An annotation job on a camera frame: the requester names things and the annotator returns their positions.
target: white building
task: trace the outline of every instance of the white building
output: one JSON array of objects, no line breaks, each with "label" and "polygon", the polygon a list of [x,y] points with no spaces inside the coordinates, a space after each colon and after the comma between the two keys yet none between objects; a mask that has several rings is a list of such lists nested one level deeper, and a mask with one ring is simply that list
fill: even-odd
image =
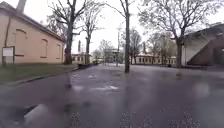
[{"label": "white building", "polygon": [[182,65],[224,64],[223,33],[224,24],[218,24],[187,35],[182,47]]}]

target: building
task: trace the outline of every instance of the building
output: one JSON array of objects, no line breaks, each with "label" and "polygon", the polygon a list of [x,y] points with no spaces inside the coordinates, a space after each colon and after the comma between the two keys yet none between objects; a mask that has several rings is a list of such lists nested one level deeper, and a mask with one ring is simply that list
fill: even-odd
[{"label": "building", "polygon": [[[62,63],[65,40],[26,16],[24,1],[17,9],[0,3],[0,62],[3,47],[14,47],[15,63]],[[6,63],[12,63],[12,58],[6,57]]]},{"label": "building", "polygon": [[[87,55],[85,53],[72,54],[72,62],[75,64],[86,64]],[[90,63],[93,61],[93,57],[89,55]]]},{"label": "building", "polygon": [[185,36],[182,47],[182,65],[224,65],[224,24]]},{"label": "building", "polygon": [[136,64],[138,65],[176,65],[176,57],[162,58],[161,56],[138,55],[136,56]]}]

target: window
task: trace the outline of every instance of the window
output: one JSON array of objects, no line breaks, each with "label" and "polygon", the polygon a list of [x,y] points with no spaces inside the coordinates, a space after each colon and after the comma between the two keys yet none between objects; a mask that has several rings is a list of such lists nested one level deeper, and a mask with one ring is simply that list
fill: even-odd
[{"label": "window", "polygon": [[47,45],[48,41],[46,39],[42,39],[40,42],[40,58],[47,58]]},{"label": "window", "polygon": [[60,59],[61,57],[61,46],[58,44],[57,45],[57,59]]},{"label": "window", "polygon": [[24,56],[26,44],[26,32],[16,29],[15,54],[16,56]]}]

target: wet asphalt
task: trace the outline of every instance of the wet asphalt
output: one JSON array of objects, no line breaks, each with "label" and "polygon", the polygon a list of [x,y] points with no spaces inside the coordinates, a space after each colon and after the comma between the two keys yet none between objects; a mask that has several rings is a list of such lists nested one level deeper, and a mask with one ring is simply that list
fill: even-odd
[{"label": "wet asphalt", "polygon": [[224,127],[224,79],[159,67],[123,70],[96,66],[2,89],[0,128]]}]

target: curb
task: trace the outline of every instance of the curb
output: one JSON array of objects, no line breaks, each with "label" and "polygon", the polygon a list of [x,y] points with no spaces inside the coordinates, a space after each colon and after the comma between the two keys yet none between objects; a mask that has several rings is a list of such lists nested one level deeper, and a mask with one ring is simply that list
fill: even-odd
[{"label": "curb", "polygon": [[56,76],[56,75],[60,75],[60,74],[64,74],[64,73],[74,72],[74,71],[78,71],[78,70],[79,70],[78,67],[76,67],[76,68],[74,68],[72,70],[68,70],[68,71],[57,72],[57,73],[52,73],[52,74],[43,75],[43,76],[31,77],[31,78],[25,79],[25,80],[10,82],[10,83],[6,83],[6,84],[1,85],[0,89],[1,88],[6,88],[6,87],[11,87],[11,86],[18,85],[18,84],[28,83],[28,82],[32,82],[32,81],[35,81],[35,80],[40,80],[40,79],[43,79],[43,78]]}]

